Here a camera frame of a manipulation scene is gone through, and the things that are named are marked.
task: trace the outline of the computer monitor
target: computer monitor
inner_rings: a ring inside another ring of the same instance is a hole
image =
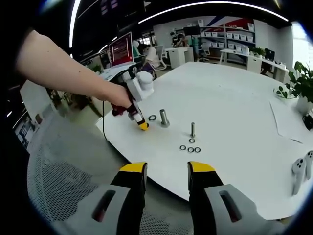
[[[112,67],[134,64],[131,32],[114,40],[114,42],[109,45],[109,50]]]
[[[275,51],[265,48],[265,58],[273,61],[275,58]]]
[[[185,36],[192,36],[192,35],[200,35],[201,34],[199,26],[185,27],[184,33],[185,33]]]

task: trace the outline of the ceiling light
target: ceiling light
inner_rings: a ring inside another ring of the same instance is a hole
[[[105,45],[104,47],[102,47],[98,53],[100,53],[104,48],[106,48],[108,45]]]
[[[84,13],[86,12],[86,11],[88,11],[93,5],[95,5],[97,2],[99,2],[99,0],[96,0],[94,3],[92,3],[89,7],[87,7],[87,9],[85,10],[85,11],[83,11],[83,13],[82,14],[80,14],[77,18],[79,19],[82,15],[84,15]]]
[[[165,10],[165,11],[162,11],[162,12],[159,12],[153,16],[150,16],[148,18],[145,18],[144,20],[142,21],[139,21],[138,23],[141,24],[142,22],[145,22],[155,16],[159,16],[161,14],[164,14],[166,12],[169,12],[169,11],[174,11],[174,10],[177,10],[177,9],[180,9],[180,8],[184,8],[184,7],[188,7],[188,6],[196,6],[196,5],[203,5],[203,4],[215,4],[215,3],[218,3],[218,4],[232,4],[232,5],[241,5],[241,6],[248,6],[248,7],[252,7],[252,8],[255,8],[255,9],[259,9],[259,10],[262,10],[262,11],[266,11],[270,14],[273,14],[285,21],[288,22],[288,19],[286,19],[285,17],[281,16],[281,15],[278,15],[277,13],[275,12],[272,12],[270,10],[267,10],[265,8],[261,8],[259,6],[254,6],[254,5],[250,5],[250,4],[245,4],[245,3],[240,3],[240,2],[233,2],[233,1],[204,1],[204,2],[196,2],[196,3],[191,3],[191,4],[187,4],[187,5],[182,5],[182,6],[177,6],[177,7],[174,7],[174,8],[171,8],[171,9],[168,9],[168,10]]]
[[[74,26],[76,20],[76,14],[81,0],[76,0],[73,6],[72,16],[70,18],[70,26],[69,26],[69,48],[73,46],[73,34],[74,34]]]

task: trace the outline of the human arm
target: human arm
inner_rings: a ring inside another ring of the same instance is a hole
[[[131,106],[125,88],[102,80],[36,31],[30,32],[25,39],[16,68],[27,79],[44,87],[93,96],[126,108]]]

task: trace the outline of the white controller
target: white controller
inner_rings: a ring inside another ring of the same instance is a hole
[[[304,157],[306,161],[306,168],[305,173],[307,176],[307,179],[309,180],[311,178],[311,171],[312,171],[312,159],[313,159],[313,150],[307,153],[307,155]]]
[[[293,186],[293,195],[296,195],[299,190],[300,186],[303,182],[303,177],[306,169],[306,161],[304,158],[299,158],[297,161],[292,164],[292,172],[295,174],[295,183]]]

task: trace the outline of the red screen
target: red screen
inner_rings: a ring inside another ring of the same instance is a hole
[[[112,66],[133,61],[132,35],[128,33],[110,44]]]

